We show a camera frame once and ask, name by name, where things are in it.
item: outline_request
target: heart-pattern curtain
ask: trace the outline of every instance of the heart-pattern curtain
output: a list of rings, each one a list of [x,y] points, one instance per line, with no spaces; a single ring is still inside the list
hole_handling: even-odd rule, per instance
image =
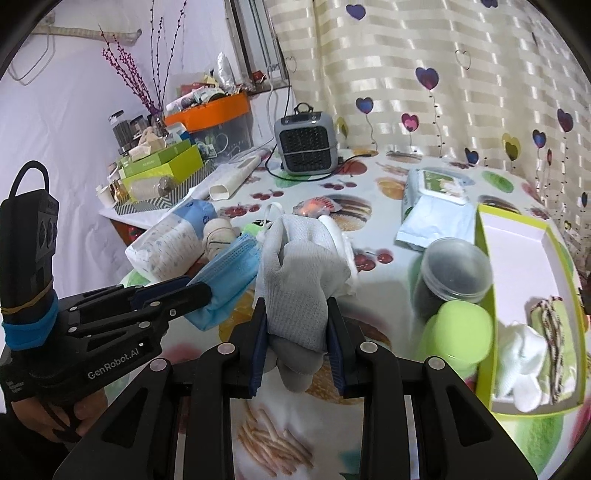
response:
[[[265,0],[298,101],[350,147],[522,176],[584,269],[590,84],[549,20],[527,0],[356,1]]]

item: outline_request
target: wet wipes package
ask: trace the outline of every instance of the wet wipes package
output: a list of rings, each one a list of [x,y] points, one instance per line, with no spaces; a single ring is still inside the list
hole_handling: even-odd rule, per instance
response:
[[[150,282],[185,275],[203,255],[203,229],[214,218],[217,213],[211,203],[191,199],[138,237],[125,255]]]
[[[460,181],[444,173],[411,170],[402,199],[402,226],[396,240],[424,250],[439,238],[474,243],[476,208]]]

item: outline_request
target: plastic bag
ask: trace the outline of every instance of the plastic bag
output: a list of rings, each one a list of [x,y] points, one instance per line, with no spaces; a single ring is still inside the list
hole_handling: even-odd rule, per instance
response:
[[[294,215],[318,218],[320,215],[330,215],[342,210],[340,204],[328,197],[315,197],[298,203],[293,210]]]
[[[439,238],[452,237],[474,243],[476,208],[454,177],[411,170],[402,199],[402,225],[396,240],[422,251]]]
[[[236,90],[236,80],[232,73],[232,66],[228,57],[224,55],[224,52],[220,52],[217,56],[213,77],[217,80],[224,92],[233,93]]]
[[[217,213],[211,203],[189,201],[141,235],[125,255],[152,282],[185,275],[203,255],[203,229],[214,218]]]

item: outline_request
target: green lid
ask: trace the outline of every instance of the green lid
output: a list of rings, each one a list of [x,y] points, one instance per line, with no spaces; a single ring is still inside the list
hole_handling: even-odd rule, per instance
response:
[[[433,320],[432,338],[440,354],[466,364],[477,364],[486,358],[492,345],[493,325],[485,309],[452,300],[443,304]]]

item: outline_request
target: rolled bandage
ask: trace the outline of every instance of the rolled bandage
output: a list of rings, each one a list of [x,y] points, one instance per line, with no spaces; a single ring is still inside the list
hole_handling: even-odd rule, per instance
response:
[[[208,221],[203,229],[203,249],[209,261],[228,246],[238,236],[232,228],[232,224],[225,218],[214,218]]]

